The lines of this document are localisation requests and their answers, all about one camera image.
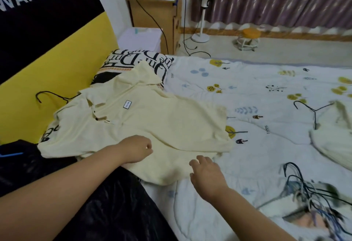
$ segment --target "orange stool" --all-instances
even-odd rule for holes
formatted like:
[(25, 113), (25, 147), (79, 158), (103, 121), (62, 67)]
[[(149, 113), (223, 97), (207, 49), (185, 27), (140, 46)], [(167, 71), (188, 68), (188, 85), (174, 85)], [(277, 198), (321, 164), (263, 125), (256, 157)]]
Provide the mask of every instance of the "orange stool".
[(245, 47), (250, 48), (253, 52), (259, 45), (261, 32), (255, 28), (246, 28), (237, 39), (238, 48), (243, 51)]

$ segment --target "purple curtain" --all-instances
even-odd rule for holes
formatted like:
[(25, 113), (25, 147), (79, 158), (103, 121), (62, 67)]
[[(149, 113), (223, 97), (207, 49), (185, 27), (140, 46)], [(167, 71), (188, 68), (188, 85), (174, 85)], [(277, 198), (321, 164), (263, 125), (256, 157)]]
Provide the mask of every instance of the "purple curtain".
[[(201, 0), (192, 0), (191, 20), (199, 21)], [(212, 0), (206, 20), (230, 24), (352, 28), (352, 0)]]

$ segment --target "wooden cabinet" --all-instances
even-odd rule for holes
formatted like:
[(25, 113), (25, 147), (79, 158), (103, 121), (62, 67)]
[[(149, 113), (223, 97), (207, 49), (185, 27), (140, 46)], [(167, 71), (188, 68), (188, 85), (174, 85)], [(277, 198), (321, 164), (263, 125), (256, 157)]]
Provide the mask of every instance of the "wooden cabinet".
[[(136, 0), (128, 1), (130, 3), (134, 27), (158, 27), (153, 19), (143, 11)], [(166, 48), (164, 35), (161, 35), (161, 53), (174, 55), (179, 48), (182, 0), (138, 0), (138, 2), (156, 20), (165, 33), (168, 46)]]

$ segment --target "yellow headboard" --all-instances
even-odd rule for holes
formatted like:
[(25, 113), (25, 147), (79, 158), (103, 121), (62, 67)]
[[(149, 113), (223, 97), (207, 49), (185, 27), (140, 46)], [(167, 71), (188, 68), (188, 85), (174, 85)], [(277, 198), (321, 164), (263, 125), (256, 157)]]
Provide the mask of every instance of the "yellow headboard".
[(51, 94), (73, 97), (89, 87), (117, 40), (106, 12), (101, 12), (69, 37), (0, 85), (0, 144), (24, 139), (37, 143), (66, 102)]

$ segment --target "baseboard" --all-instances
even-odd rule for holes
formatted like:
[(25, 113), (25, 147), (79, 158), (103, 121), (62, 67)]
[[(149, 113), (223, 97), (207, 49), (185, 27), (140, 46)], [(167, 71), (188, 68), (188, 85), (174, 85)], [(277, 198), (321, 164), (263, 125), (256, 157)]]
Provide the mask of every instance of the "baseboard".
[[(180, 33), (183, 33), (183, 28), (179, 28)], [(185, 28), (185, 34), (194, 34), (195, 28)], [(203, 29), (203, 32), (208, 35), (221, 35), (221, 36), (239, 36), (242, 32), (238, 29)], [(324, 40), (324, 41), (352, 41), (352, 35), (330, 35), (330, 34), (313, 34), (313, 33), (292, 33), (292, 32), (273, 32), (263, 31), (262, 38), (274, 39), (295, 39), (295, 40)]]

